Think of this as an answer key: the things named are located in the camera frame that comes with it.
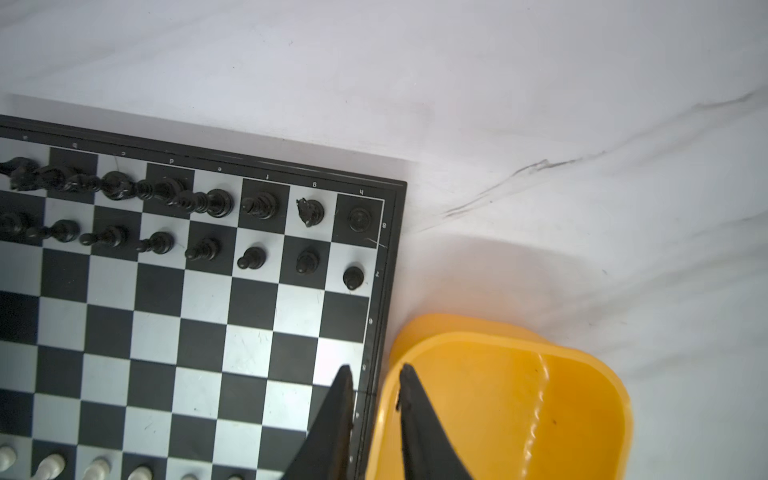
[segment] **black chess piece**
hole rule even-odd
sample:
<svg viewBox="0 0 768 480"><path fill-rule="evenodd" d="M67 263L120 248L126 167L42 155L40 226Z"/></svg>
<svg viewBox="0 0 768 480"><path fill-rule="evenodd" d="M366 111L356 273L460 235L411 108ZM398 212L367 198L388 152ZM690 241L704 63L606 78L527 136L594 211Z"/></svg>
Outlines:
<svg viewBox="0 0 768 480"><path fill-rule="evenodd" d="M246 215L253 215L259 220L267 220L277 214L277 199L269 192L259 192L253 198L243 198L240 202L240 211Z"/></svg>
<svg viewBox="0 0 768 480"><path fill-rule="evenodd" d="M128 231L123 227L109 226L99 233L83 233L80 243L86 247L99 244L103 247L119 247L128 239Z"/></svg>
<svg viewBox="0 0 768 480"><path fill-rule="evenodd" d="M362 270L357 266L351 266L350 268L346 269L344 271L344 275L342 276L344 285L346 285L346 287L350 290L354 290L361 286L363 279L364 276L362 274Z"/></svg>
<svg viewBox="0 0 768 480"><path fill-rule="evenodd" d="M45 240L54 238L62 243L71 242L80 234L80 225L73 220L59 220L50 227L31 227L27 229L27 237Z"/></svg>
<svg viewBox="0 0 768 480"><path fill-rule="evenodd" d="M37 182L38 164L31 158L16 157L0 163L0 174L8 176L11 190L21 192L38 190Z"/></svg>
<svg viewBox="0 0 768 480"><path fill-rule="evenodd" d="M261 268L266 262L266 252L259 247L251 247L243 253L243 256L237 259L237 268L245 270L246 268L255 270Z"/></svg>
<svg viewBox="0 0 768 480"><path fill-rule="evenodd" d="M317 270L320 265L320 258L313 250L306 249L302 253L299 253L299 257L296 259L296 273L299 275L309 275Z"/></svg>
<svg viewBox="0 0 768 480"><path fill-rule="evenodd" d="M299 208L299 218L308 227L312 227L323 221L326 211L319 201L302 198L301 200L296 200L296 205Z"/></svg>
<svg viewBox="0 0 768 480"><path fill-rule="evenodd" d="M197 245L187 248L184 256L187 260L213 260L221 250L219 242L213 238L203 238Z"/></svg>
<svg viewBox="0 0 768 480"><path fill-rule="evenodd" d="M21 235L29 228L26 214L9 213L0 215L0 232L8 235Z"/></svg>
<svg viewBox="0 0 768 480"><path fill-rule="evenodd" d="M145 240L139 240L136 251L138 253L143 252L155 252L157 255L170 252L170 249L174 247L174 236L168 232L155 232Z"/></svg>
<svg viewBox="0 0 768 480"><path fill-rule="evenodd" d="M214 188L207 194L185 190L171 201L171 205L179 207L188 214L197 212L209 214L215 218L225 217L232 211L232 196L226 191Z"/></svg>
<svg viewBox="0 0 768 480"><path fill-rule="evenodd" d="M372 220L371 213L361 207L353 208L346 219L349 222L349 228L357 233L362 233L368 230Z"/></svg>

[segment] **white chess piece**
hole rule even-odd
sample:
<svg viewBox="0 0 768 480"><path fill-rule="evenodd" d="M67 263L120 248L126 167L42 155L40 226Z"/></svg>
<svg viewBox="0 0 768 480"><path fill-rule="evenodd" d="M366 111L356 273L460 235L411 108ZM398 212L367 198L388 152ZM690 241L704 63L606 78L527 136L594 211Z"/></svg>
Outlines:
<svg viewBox="0 0 768 480"><path fill-rule="evenodd" d="M10 445L0 447L0 472L4 472L16 463L16 451Z"/></svg>
<svg viewBox="0 0 768 480"><path fill-rule="evenodd" d="M53 480L61 474L61 471L67 466L67 462L64 461L64 457L58 454L53 454L45 457L38 470L35 472L35 476L32 480Z"/></svg>
<svg viewBox="0 0 768 480"><path fill-rule="evenodd" d="M128 480L152 480L152 471L147 467L138 467L131 472Z"/></svg>

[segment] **black pawn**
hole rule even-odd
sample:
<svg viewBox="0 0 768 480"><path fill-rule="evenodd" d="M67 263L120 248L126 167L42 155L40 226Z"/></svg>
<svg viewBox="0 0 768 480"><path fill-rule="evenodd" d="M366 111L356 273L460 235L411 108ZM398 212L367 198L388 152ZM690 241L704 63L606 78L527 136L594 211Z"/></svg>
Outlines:
<svg viewBox="0 0 768 480"><path fill-rule="evenodd" d="M219 254L219 243L213 238L203 238L197 245L187 248L187 260L213 260Z"/></svg>
<svg viewBox="0 0 768 480"><path fill-rule="evenodd" d="M357 233L362 233L371 226L371 213L365 208L353 208L346 219L349 222L349 228Z"/></svg>
<svg viewBox="0 0 768 480"><path fill-rule="evenodd" d="M174 236L170 233L155 232L146 240L140 240L136 251L138 253L155 252L157 255L162 255L163 253L170 252L175 243Z"/></svg>
<svg viewBox="0 0 768 480"><path fill-rule="evenodd" d="M326 211L319 201L302 198L301 200L296 200L296 205L299 208L299 218L308 227L323 221Z"/></svg>
<svg viewBox="0 0 768 480"><path fill-rule="evenodd" d="M27 237L45 240L54 238L62 243L71 242L80 234L80 225L72 220L59 220L50 227L32 227L27 229Z"/></svg>
<svg viewBox="0 0 768 480"><path fill-rule="evenodd" d="M296 273L299 275L309 275L317 270L317 266L320 265L320 258L312 250L304 250L299 253L299 258L296 259Z"/></svg>
<svg viewBox="0 0 768 480"><path fill-rule="evenodd" d="M243 253L243 256L237 259L237 268L245 270L250 268L255 270L261 268L266 261L266 252L259 247L251 247Z"/></svg>
<svg viewBox="0 0 768 480"><path fill-rule="evenodd" d="M80 243L86 247L96 243L103 247L116 248L125 243L128 232L123 227L111 226L99 233L83 233L80 235Z"/></svg>
<svg viewBox="0 0 768 480"><path fill-rule="evenodd" d="M277 199L269 192L259 192L253 197L243 198L240 211L259 220L268 220L277 213Z"/></svg>
<svg viewBox="0 0 768 480"><path fill-rule="evenodd" d="M357 287L362 285L364 277L362 275L362 270L356 266L351 266L350 268L346 269L344 271L344 275L342 276L342 280L344 280L344 285L350 290L354 290Z"/></svg>

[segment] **chess piece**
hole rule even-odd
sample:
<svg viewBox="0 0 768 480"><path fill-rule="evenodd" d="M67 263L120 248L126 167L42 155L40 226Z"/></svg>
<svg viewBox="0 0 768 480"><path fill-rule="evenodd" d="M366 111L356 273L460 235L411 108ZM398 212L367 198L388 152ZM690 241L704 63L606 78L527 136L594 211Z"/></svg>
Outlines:
<svg viewBox="0 0 768 480"><path fill-rule="evenodd" d="M72 220L59 220L50 227L30 227L27 229L27 237L45 240L55 238L56 240L67 243L71 242L80 234L80 226Z"/></svg>
<svg viewBox="0 0 768 480"><path fill-rule="evenodd" d="M16 463L16 451L10 445L0 447L0 472L5 472Z"/></svg>
<svg viewBox="0 0 768 480"><path fill-rule="evenodd" d="M8 176L11 190L20 192L37 190L38 164L31 158L16 157L0 164L0 174Z"/></svg>
<svg viewBox="0 0 768 480"><path fill-rule="evenodd" d="M237 259L237 268L242 270L261 268L266 261L266 252L259 247L251 247L243 253L243 256Z"/></svg>
<svg viewBox="0 0 768 480"><path fill-rule="evenodd" d="M317 256L317 253L306 249L299 253L299 258L296 259L296 273L299 275L309 275L317 270L318 265L320 265L320 258Z"/></svg>
<svg viewBox="0 0 768 480"><path fill-rule="evenodd" d="M187 248L184 256L187 260L213 260L219 254L219 242L213 238L203 238L197 245Z"/></svg>
<svg viewBox="0 0 768 480"><path fill-rule="evenodd" d="M259 220L268 220L277 214L277 199L269 192L259 192L253 198L243 198L240 211Z"/></svg>
<svg viewBox="0 0 768 480"><path fill-rule="evenodd" d="M168 232L155 232L150 235L146 240L140 240L136 251L138 253L143 252L155 252L157 255L170 252L170 249L174 247L174 236Z"/></svg>
<svg viewBox="0 0 768 480"><path fill-rule="evenodd" d="M296 205L299 208L299 218L307 227L312 227L323 221L325 209L319 201L302 198L296 200Z"/></svg>
<svg viewBox="0 0 768 480"><path fill-rule="evenodd" d="M188 214L197 212L209 214L214 218L221 218L229 215L232 211L232 196L219 188L214 188L207 194L185 190L174 197L170 204L179 207Z"/></svg>
<svg viewBox="0 0 768 480"><path fill-rule="evenodd" d="M371 213L365 208L353 208L346 219L353 232L362 233L371 226Z"/></svg>
<svg viewBox="0 0 768 480"><path fill-rule="evenodd" d="M142 465L132 471L127 480L152 480L152 471Z"/></svg>
<svg viewBox="0 0 768 480"><path fill-rule="evenodd" d="M61 471L67 466L64 457L55 453L45 457L38 465L38 470L31 480L53 480L58 477Z"/></svg>
<svg viewBox="0 0 768 480"><path fill-rule="evenodd" d="M83 480L106 480L111 467L103 458L96 458L83 472Z"/></svg>
<svg viewBox="0 0 768 480"><path fill-rule="evenodd" d="M346 269L344 271L344 275L342 276L344 285L346 285L346 287L350 290L355 290L361 286L363 278L362 270L356 266L351 266L350 268Z"/></svg>
<svg viewBox="0 0 768 480"><path fill-rule="evenodd" d="M83 233L80 235L80 243L86 247L94 244L103 247L119 247L128 239L128 232L123 227L114 225L105 228L99 233Z"/></svg>
<svg viewBox="0 0 768 480"><path fill-rule="evenodd" d="M0 232L8 235L21 235L29 228L29 217L25 214L0 215Z"/></svg>

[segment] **white square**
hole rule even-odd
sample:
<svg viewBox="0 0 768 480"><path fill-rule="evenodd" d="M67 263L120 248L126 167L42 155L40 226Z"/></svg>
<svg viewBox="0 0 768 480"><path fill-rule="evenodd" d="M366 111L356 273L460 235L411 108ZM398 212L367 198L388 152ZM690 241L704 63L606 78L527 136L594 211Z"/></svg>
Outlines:
<svg viewBox="0 0 768 480"><path fill-rule="evenodd" d="M176 368L174 413L215 419L219 413L221 374Z"/></svg>
<svg viewBox="0 0 768 480"><path fill-rule="evenodd" d="M328 273L326 290L336 293L349 293L358 296L371 296L373 278L376 275L376 254L378 249L331 243L328 253ZM344 285L344 272L351 266L362 270L362 285L350 290Z"/></svg>
<svg viewBox="0 0 768 480"><path fill-rule="evenodd" d="M87 308L87 303L41 297L38 310L38 344L83 351Z"/></svg>
<svg viewBox="0 0 768 480"><path fill-rule="evenodd" d="M165 468L165 478L181 480L185 475L194 475L197 480L210 480L212 465L199 460L169 457Z"/></svg>
<svg viewBox="0 0 768 480"><path fill-rule="evenodd" d="M80 398L89 402L127 405L130 370L130 360L86 353Z"/></svg>
<svg viewBox="0 0 768 480"><path fill-rule="evenodd" d="M360 366L362 365L362 343L325 338L317 339L315 374L312 383L330 386L342 365L349 365L352 370L353 386L357 390Z"/></svg>
<svg viewBox="0 0 768 480"><path fill-rule="evenodd" d="M76 444L80 429L80 400L35 393L32 438Z"/></svg>
<svg viewBox="0 0 768 480"><path fill-rule="evenodd" d="M131 333L131 358L149 362L175 364L179 349L177 316L134 312Z"/></svg>
<svg viewBox="0 0 768 480"><path fill-rule="evenodd" d="M311 386L267 380L261 423L278 429L306 430L311 402Z"/></svg>
<svg viewBox="0 0 768 480"><path fill-rule="evenodd" d="M317 337L323 317L325 293L317 288L277 286L274 331Z"/></svg>
<svg viewBox="0 0 768 480"><path fill-rule="evenodd" d="M284 235L279 233L262 232L248 228L238 228L235 238L235 258L232 265L232 276L260 282L278 283L280 281L280 264L283 262ZM246 249L260 247L266 252L264 265L252 270L241 270L237 259L243 256Z"/></svg>
<svg viewBox="0 0 768 480"><path fill-rule="evenodd" d="M0 340L0 389L33 393L38 371L38 347Z"/></svg>
<svg viewBox="0 0 768 480"><path fill-rule="evenodd" d="M77 461L74 464L74 477L83 478L85 469L91 466L96 458L102 458L109 464L109 475L106 480L120 480L123 469L123 452L120 450L100 449L87 445L78 445Z"/></svg>
<svg viewBox="0 0 768 480"><path fill-rule="evenodd" d="M270 371L272 332L248 326L227 325L222 370L266 378Z"/></svg>
<svg viewBox="0 0 768 480"><path fill-rule="evenodd" d="M91 255L88 303L123 310L134 309L138 263Z"/></svg>
<svg viewBox="0 0 768 480"><path fill-rule="evenodd" d="M16 452L16 462L2 473L6 480L29 480L32 468L32 439L0 433L0 445L8 445Z"/></svg>
<svg viewBox="0 0 768 480"><path fill-rule="evenodd" d="M181 316L201 322L226 324L231 285L231 276L186 270Z"/></svg>
<svg viewBox="0 0 768 480"><path fill-rule="evenodd" d="M170 440L170 412L127 407L123 451L164 457Z"/></svg>
<svg viewBox="0 0 768 480"><path fill-rule="evenodd" d="M237 222L240 219L238 212L240 210L240 192L243 189L243 179L234 175L220 174L208 170L195 170L194 191L206 194L214 188L224 190L232 197L233 213L221 218L214 218L209 214L192 214L190 219L197 222L237 227Z"/></svg>
<svg viewBox="0 0 768 480"><path fill-rule="evenodd" d="M103 177L111 171L118 171L128 175L132 181L136 182L147 177L147 162L136 160L135 158L118 157L116 155L100 154L96 163L96 174ZM121 210L130 210L141 212L144 208L144 202L138 198L129 198L127 200L110 200L103 194L94 196L95 204L101 207L120 208Z"/></svg>
<svg viewBox="0 0 768 480"><path fill-rule="evenodd" d="M71 202L69 200L59 200L58 198L48 198L45 201L45 226L50 227L59 220L73 220L80 226L80 232L92 232L94 223L94 206L83 204L82 202ZM91 248L81 245L77 239L62 243L55 238L43 240L43 247L52 250L63 250L64 252L82 253L88 255Z"/></svg>
<svg viewBox="0 0 768 480"><path fill-rule="evenodd" d="M217 420L214 463L255 469L259 463L260 445L261 425Z"/></svg>
<svg viewBox="0 0 768 480"><path fill-rule="evenodd" d="M40 296L43 249L13 242L0 242L0 248L0 290Z"/></svg>
<svg viewBox="0 0 768 480"><path fill-rule="evenodd" d="M311 238L330 242L333 236L333 218L336 215L336 192L319 190L317 188L290 186L288 193L288 217L286 218L286 235L291 237ZM317 200L323 205L325 212L323 220L317 225L308 227L299 218L299 208L296 202L305 198Z"/></svg>
<svg viewBox="0 0 768 480"><path fill-rule="evenodd" d="M149 238L155 232L168 232L173 235L176 242L174 248L162 255L157 255L154 252L139 253L139 262L184 270L187 266L184 251L187 249L190 221L185 218L166 217L165 215L141 214L141 238Z"/></svg>

